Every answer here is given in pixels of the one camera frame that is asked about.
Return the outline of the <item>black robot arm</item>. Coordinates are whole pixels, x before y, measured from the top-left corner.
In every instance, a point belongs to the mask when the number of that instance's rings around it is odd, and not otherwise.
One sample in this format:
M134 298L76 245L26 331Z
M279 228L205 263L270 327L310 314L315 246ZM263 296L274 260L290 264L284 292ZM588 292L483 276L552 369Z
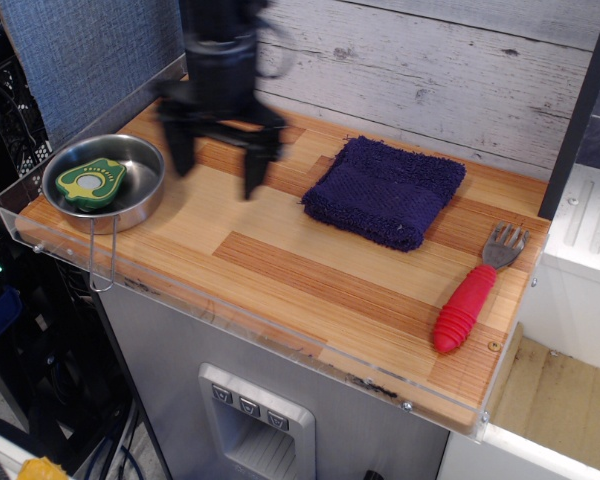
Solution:
M278 160L282 116L255 96L259 12L266 1L181 1L188 79L161 81L158 115L176 171L195 165L194 140L209 137L244 150L244 198Z

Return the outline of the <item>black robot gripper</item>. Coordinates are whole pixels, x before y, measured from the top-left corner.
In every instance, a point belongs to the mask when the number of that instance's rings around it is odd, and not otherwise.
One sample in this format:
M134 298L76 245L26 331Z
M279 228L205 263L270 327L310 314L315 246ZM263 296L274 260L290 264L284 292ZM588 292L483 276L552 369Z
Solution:
M255 96L258 41L189 40L186 80L154 84L161 98L159 118L176 172L195 165L194 139L212 136L244 148L244 199L265 180L269 162L279 159L285 120Z

